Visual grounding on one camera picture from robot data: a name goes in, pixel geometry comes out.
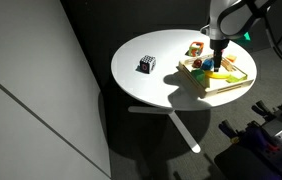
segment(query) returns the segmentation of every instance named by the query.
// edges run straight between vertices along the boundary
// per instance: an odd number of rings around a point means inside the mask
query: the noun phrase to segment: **table top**
[[[138,36],[122,45],[111,63],[118,85],[129,95],[149,105],[174,110],[205,110],[231,102],[244,95],[253,85],[206,98],[199,98],[187,77],[176,68],[180,60],[190,59],[186,53],[192,42],[204,42],[201,56],[213,53],[208,36],[195,30],[162,30]],[[255,79],[257,70],[248,52],[230,41],[223,56],[237,56],[234,65]],[[156,66],[150,74],[139,70],[140,60],[154,56]]]

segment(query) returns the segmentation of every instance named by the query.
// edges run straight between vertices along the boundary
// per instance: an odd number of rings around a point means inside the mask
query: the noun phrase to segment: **table leg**
[[[163,108],[156,108],[156,107],[138,107],[138,106],[130,106],[129,112],[132,113],[146,113],[146,114],[167,114],[171,118],[173,124],[177,127],[178,131],[181,133],[184,140],[190,146],[191,150],[194,153],[199,153],[201,148],[199,144],[195,141],[192,137],[190,132],[184,126],[180,118],[177,116],[174,110],[172,109],[163,109]]]

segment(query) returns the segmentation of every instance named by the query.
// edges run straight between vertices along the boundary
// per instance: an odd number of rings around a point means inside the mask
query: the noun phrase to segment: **toy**
[[[232,63],[234,63],[235,60],[237,59],[237,57],[232,54],[227,55],[225,58],[231,61]]]
[[[227,70],[227,71],[234,71],[233,65],[228,61],[227,59],[222,59],[221,65]]]
[[[197,57],[200,56],[203,50],[203,42],[193,42],[188,51],[188,55],[191,57]]]
[[[203,61],[201,69],[202,70],[211,70],[214,66],[213,59],[206,59]]]
[[[201,59],[196,59],[193,61],[192,67],[193,68],[200,68],[202,66],[202,60]]]
[[[229,78],[227,79],[227,82],[229,83],[240,82],[246,80],[247,77],[248,76],[241,71],[233,71],[231,72]]]
[[[203,86],[206,86],[206,82],[205,82],[205,73],[203,70],[201,69],[195,69],[192,70],[191,75],[193,78],[195,78],[198,82],[200,82]]]
[[[231,73],[229,72],[213,72],[213,71],[204,71],[205,75],[209,78],[214,79],[227,79],[231,76]]]
[[[150,74],[153,71],[155,64],[155,57],[146,55],[140,60],[140,70],[144,73]]]

